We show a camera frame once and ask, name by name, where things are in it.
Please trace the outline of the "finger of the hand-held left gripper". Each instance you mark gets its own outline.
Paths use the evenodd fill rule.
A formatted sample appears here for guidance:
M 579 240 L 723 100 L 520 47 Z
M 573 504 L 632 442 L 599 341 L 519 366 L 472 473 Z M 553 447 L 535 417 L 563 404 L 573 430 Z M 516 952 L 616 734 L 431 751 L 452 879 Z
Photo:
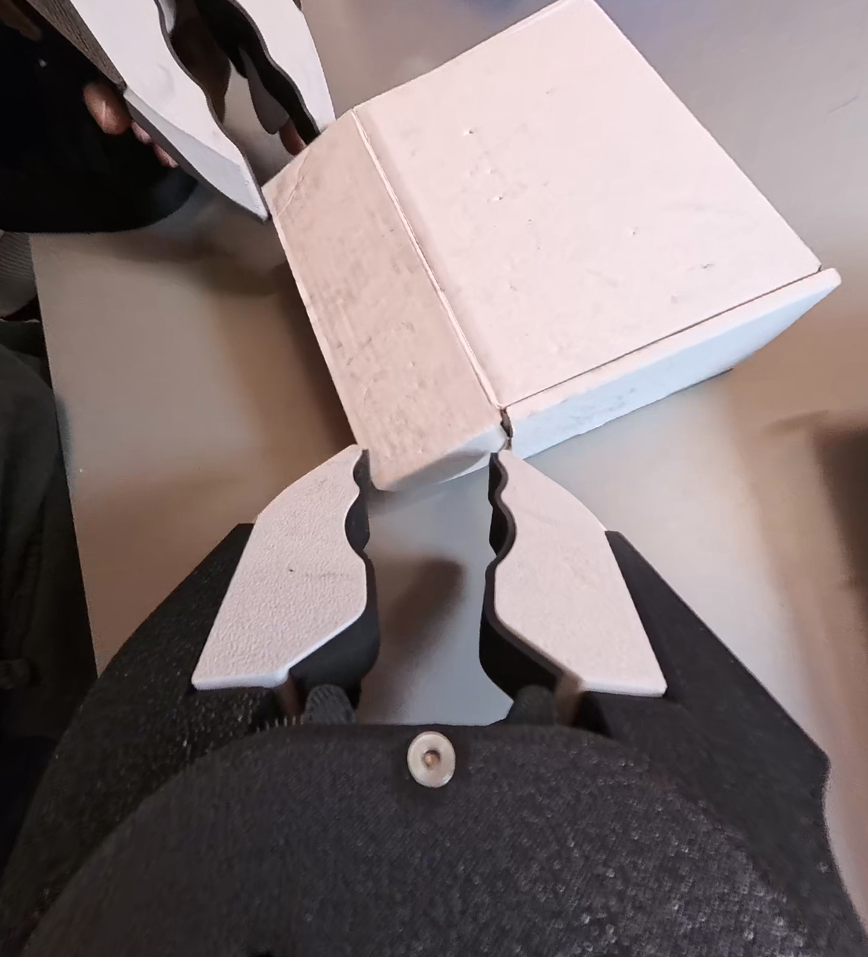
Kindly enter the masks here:
M 316 139 L 335 120 L 323 66 L 304 13 L 292 1 L 231 1 L 225 29 L 256 115 L 274 134 L 291 123 Z
M 126 83 L 133 120 L 180 166 L 260 221 L 270 218 L 249 162 L 171 41 L 183 2 L 73 1 Z

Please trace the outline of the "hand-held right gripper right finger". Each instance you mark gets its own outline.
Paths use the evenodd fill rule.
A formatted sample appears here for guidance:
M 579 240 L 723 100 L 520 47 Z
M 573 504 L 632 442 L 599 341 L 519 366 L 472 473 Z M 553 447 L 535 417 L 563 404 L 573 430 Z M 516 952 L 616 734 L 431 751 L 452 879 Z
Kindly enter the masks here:
M 667 682 L 600 520 L 509 451 L 488 465 L 491 507 L 479 662 L 512 700 L 551 693 L 574 718 L 590 694 L 662 699 Z

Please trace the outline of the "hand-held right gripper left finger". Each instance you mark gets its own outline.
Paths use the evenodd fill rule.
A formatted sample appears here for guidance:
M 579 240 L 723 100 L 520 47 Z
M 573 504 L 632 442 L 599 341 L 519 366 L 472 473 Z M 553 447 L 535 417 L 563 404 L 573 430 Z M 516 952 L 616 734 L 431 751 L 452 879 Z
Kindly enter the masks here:
M 379 656 L 368 452 L 351 445 L 258 514 L 192 673 L 197 691 L 267 689 L 301 711 L 321 686 L 352 708 Z

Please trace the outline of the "white cardboard box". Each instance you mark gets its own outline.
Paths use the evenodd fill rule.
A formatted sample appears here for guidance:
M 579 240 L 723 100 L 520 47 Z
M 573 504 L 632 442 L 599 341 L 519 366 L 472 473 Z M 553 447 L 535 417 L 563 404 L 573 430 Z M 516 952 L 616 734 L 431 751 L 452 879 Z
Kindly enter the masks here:
M 595 2 L 356 105 L 263 193 L 384 491 L 715 377 L 840 284 Z

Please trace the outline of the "grey desk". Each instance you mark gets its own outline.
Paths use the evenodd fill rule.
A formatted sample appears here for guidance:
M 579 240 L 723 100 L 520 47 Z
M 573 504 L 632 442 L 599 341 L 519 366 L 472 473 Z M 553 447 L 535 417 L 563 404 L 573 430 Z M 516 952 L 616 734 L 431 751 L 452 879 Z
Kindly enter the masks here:
M 868 757 L 868 2 L 603 2 L 838 290 L 533 465 L 623 533 L 836 764 Z M 273 230 L 211 193 L 33 242 L 104 669 L 352 439 Z

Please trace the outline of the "person's left hand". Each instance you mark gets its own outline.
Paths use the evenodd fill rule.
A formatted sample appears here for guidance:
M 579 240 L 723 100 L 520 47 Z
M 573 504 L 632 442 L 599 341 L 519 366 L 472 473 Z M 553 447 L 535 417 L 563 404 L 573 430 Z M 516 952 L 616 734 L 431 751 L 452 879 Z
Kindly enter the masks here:
M 131 133 L 138 142 L 153 151 L 161 165 L 170 169 L 178 168 L 177 161 L 132 119 L 122 95 L 110 84 L 101 80 L 86 84 L 83 101 L 102 132 L 116 137 Z

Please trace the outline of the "person's dark clothing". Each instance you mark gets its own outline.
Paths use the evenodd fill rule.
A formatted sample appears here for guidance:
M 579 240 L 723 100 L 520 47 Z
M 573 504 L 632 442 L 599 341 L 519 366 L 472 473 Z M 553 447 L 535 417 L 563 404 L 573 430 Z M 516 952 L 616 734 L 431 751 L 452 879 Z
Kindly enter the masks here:
M 49 757 L 95 677 L 41 329 L 0 322 L 0 883 Z

